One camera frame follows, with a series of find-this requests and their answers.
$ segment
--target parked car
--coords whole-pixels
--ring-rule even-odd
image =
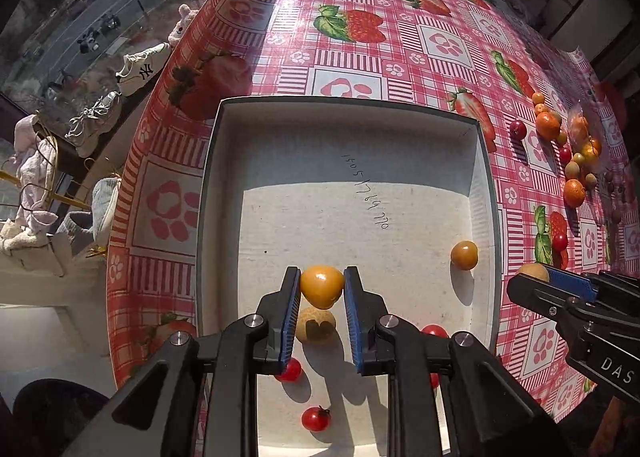
[[[72,0],[66,8],[66,13],[69,18],[75,20],[86,9],[86,2],[84,0]]]

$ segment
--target tablecloth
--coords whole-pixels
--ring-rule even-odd
[[[514,76],[504,78],[497,63]],[[536,135],[529,86],[564,118],[580,101],[603,141],[612,195],[594,192],[577,211],[565,208],[558,146]],[[194,330],[211,118],[221,97],[242,94],[375,98],[475,117],[490,151],[503,290],[534,260],[540,206],[546,220],[557,212],[568,221],[570,270],[638,274],[638,208],[622,135],[580,50],[556,50],[484,0],[207,0],[165,66],[124,167],[107,276],[118,386],[172,329]],[[515,118],[529,130],[524,142],[510,138]],[[619,225],[608,219],[612,207],[622,211]],[[558,420],[591,384],[564,363],[554,327],[502,293],[497,354]]]

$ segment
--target table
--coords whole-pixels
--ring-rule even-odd
[[[515,81],[500,76],[497,58]],[[117,385],[172,329],[194,331],[198,199],[220,97],[377,98],[467,113],[481,122],[491,152],[503,289],[534,260],[539,206],[548,218],[568,219],[570,270],[637,275],[635,196],[627,188],[623,203],[618,193],[596,192],[577,214],[565,209],[558,147],[535,133],[527,84],[564,118],[581,101],[605,145],[603,165],[616,188],[629,187],[620,129],[584,55],[555,50],[483,0],[207,0],[150,97],[122,176],[107,276]],[[529,129],[522,144],[508,133],[516,117]],[[622,211],[618,226],[606,221],[613,200]],[[559,420],[591,384],[564,363],[567,347],[554,327],[502,293],[497,354]]]

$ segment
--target white sneaker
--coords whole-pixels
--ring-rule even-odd
[[[111,91],[69,120],[65,138],[76,147],[78,156],[88,158],[98,146],[98,136],[113,129],[122,110],[121,100],[119,92]]]
[[[163,42],[144,51],[124,55],[124,67],[116,73],[116,82],[125,96],[132,95],[164,66],[171,47]]]

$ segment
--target red cherry tomato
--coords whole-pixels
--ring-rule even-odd
[[[558,151],[558,157],[560,159],[560,163],[562,164],[562,166],[569,163],[569,161],[571,161],[572,156],[573,154],[571,153],[571,148],[569,147],[562,147]]]
[[[565,250],[568,245],[569,239],[566,238],[565,233],[556,233],[556,236],[551,241],[551,247],[558,253]]]
[[[433,334],[435,336],[441,336],[442,338],[448,338],[449,335],[447,332],[440,327],[439,325],[435,325],[434,323],[430,323],[429,325],[422,328],[422,332],[425,334]]]
[[[322,432],[331,423],[331,414],[322,407],[307,408],[302,414],[302,426],[311,432]]]
[[[291,358],[284,372],[280,374],[280,376],[274,377],[278,381],[295,381],[300,377],[300,374],[302,374],[302,365],[300,365],[300,362],[296,360],[296,358]]]
[[[509,130],[514,140],[522,141],[527,137],[527,126],[520,120],[513,120],[509,125]]]

